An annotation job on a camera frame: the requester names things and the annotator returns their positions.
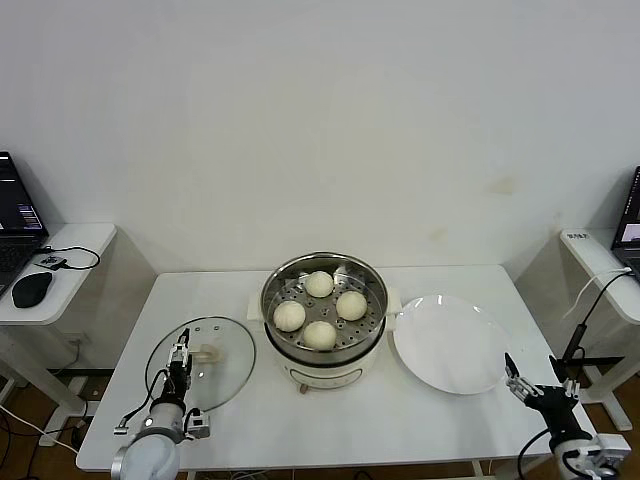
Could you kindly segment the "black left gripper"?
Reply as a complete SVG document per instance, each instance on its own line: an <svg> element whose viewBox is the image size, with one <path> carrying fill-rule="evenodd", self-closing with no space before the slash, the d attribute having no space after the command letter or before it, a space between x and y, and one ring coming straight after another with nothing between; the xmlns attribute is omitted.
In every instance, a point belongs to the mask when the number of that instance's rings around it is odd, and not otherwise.
<svg viewBox="0 0 640 480"><path fill-rule="evenodd" d="M166 392L183 401L191 386L192 362L189 361L190 329L185 328L180 343L174 343L169 351Z"/></svg>

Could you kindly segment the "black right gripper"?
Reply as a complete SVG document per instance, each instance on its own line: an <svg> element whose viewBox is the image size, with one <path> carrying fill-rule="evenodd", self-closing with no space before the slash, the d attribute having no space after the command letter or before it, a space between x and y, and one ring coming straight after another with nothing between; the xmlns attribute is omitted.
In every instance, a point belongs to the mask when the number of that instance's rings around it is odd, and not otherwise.
<svg viewBox="0 0 640 480"><path fill-rule="evenodd" d="M552 370L560 386L535 386L522 377L508 352L504 353L506 386L520 401L539 412L549 430L552 441L591 440L573 413L579 397L580 383L569 376L562 360L549 356Z"/></svg>

